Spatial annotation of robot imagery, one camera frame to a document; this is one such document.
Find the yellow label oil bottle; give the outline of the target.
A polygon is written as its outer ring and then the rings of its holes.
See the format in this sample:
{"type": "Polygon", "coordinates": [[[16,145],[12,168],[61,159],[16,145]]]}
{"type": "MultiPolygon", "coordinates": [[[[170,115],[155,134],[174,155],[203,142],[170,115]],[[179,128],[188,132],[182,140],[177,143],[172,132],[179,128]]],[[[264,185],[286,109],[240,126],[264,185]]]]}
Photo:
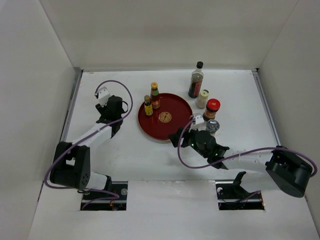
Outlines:
{"type": "Polygon", "coordinates": [[[153,106],[151,104],[151,99],[149,95],[144,96],[144,113],[147,116],[151,116],[153,114],[153,106]]]}

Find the yellow cap red sauce bottle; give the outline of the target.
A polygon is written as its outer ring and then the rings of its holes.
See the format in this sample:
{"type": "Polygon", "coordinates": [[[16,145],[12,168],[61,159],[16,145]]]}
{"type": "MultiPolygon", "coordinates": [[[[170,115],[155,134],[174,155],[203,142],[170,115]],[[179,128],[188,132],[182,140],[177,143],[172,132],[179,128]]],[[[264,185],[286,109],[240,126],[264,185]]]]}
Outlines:
{"type": "Polygon", "coordinates": [[[150,86],[151,86],[150,101],[151,101],[152,108],[158,109],[161,105],[158,84],[156,82],[152,82],[150,86]]]}

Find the clear cap pepper grinder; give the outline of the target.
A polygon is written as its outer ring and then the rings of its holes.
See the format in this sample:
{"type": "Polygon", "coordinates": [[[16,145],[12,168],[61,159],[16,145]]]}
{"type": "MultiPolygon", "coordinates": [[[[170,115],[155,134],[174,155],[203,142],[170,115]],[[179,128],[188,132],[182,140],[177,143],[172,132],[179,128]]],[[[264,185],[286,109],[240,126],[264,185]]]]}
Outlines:
{"type": "Polygon", "coordinates": [[[212,136],[220,129],[220,123],[215,119],[210,119],[205,125],[206,131],[208,131],[212,136]]]}

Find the cream cap shaker bottle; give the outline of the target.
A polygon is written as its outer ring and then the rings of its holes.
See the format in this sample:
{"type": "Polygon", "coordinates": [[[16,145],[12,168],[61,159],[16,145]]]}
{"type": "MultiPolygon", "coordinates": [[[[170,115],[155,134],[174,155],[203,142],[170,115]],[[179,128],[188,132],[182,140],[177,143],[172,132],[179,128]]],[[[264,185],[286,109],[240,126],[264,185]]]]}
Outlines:
{"type": "Polygon", "coordinates": [[[195,102],[196,106],[200,109],[204,109],[207,105],[208,97],[209,91],[207,89],[201,90],[195,102]]]}

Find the red cap sauce jar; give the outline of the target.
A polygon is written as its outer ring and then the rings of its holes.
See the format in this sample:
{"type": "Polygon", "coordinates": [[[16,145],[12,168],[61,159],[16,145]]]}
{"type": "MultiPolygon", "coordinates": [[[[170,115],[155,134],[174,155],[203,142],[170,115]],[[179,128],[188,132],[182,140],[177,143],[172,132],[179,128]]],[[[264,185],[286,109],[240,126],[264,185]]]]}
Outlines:
{"type": "Polygon", "coordinates": [[[221,103],[219,100],[215,98],[211,98],[207,101],[205,111],[203,113],[203,119],[205,121],[214,120],[216,118],[216,114],[221,107],[221,103]]]}

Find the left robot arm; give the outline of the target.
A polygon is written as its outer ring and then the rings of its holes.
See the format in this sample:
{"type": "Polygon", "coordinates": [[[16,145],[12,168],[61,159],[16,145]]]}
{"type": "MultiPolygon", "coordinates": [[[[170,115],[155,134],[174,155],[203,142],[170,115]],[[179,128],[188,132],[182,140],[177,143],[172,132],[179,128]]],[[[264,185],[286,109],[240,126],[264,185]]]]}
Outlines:
{"type": "Polygon", "coordinates": [[[49,180],[51,183],[73,188],[79,191],[95,189],[100,199],[108,199],[112,195],[112,179],[92,171],[96,148],[110,140],[120,130],[123,123],[122,115],[125,101],[119,96],[112,95],[105,106],[96,105],[100,118],[95,125],[78,140],[73,142],[61,141],[55,150],[49,180]]]}

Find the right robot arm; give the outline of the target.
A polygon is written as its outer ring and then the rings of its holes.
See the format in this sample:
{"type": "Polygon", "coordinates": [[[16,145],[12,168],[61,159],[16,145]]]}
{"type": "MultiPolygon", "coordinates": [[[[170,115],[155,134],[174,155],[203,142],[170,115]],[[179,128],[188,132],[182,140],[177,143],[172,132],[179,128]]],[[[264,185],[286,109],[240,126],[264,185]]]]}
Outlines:
{"type": "Polygon", "coordinates": [[[239,170],[231,184],[238,198],[257,191],[281,190],[302,198],[309,180],[317,173],[306,156],[283,146],[238,151],[216,142],[207,130],[179,128],[168,136],[177,148],[191,147],[207,160],[206,167],[218,170],[239,170]]]}

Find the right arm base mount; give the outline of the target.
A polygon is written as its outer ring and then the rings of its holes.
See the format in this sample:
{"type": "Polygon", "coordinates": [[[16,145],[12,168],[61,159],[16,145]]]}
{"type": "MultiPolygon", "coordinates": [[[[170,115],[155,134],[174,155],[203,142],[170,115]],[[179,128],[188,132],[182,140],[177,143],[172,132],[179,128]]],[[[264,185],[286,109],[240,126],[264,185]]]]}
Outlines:
{"type": "Polygon", "coordinates": [[[220,211],[264,210],[260,191],[247,192],[240,186],[245,171],[237,174],[234,180],[216,181],[218,208],[220,211]]]}

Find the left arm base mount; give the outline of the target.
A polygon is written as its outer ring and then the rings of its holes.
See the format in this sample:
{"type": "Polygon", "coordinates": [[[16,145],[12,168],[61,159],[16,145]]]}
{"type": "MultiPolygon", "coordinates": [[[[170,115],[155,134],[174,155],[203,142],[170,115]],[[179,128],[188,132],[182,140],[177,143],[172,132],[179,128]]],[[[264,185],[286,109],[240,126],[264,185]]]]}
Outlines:
{"type": "Polygon", "coordinates": [[[82,195],[81,211],[125,211],[127,209],[128,182],[113,181],[108,189],[118,197],[96,191],[90,191],[82,195]]]}

